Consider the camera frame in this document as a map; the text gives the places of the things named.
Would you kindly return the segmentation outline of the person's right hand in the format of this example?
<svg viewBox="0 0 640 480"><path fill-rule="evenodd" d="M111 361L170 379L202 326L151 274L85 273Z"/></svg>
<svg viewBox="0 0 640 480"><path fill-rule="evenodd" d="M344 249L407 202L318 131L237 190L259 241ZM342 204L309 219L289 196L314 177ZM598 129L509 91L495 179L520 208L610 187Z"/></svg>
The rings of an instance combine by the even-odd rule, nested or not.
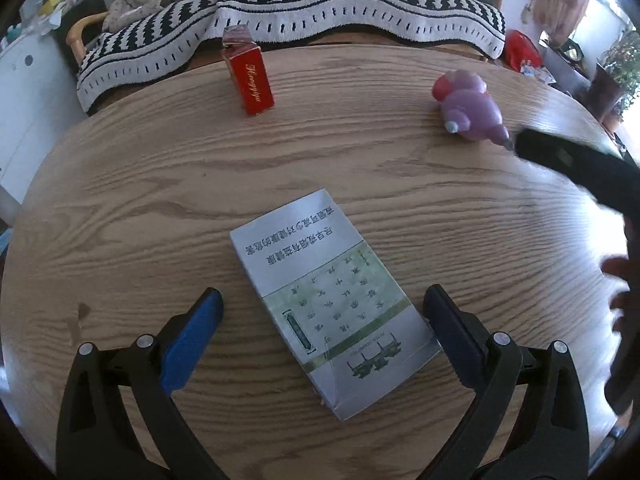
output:
<svg viewBox="0 0 640 480"><path fill-rule="evenodd" d="M616 294L610 309L618 312L612 331L620 335L620 345L605 384L605 397L616 414L631 408L631 419L639 418L639 259L611 257L602 261L601 271L619 278L628 289Z"/></svg>

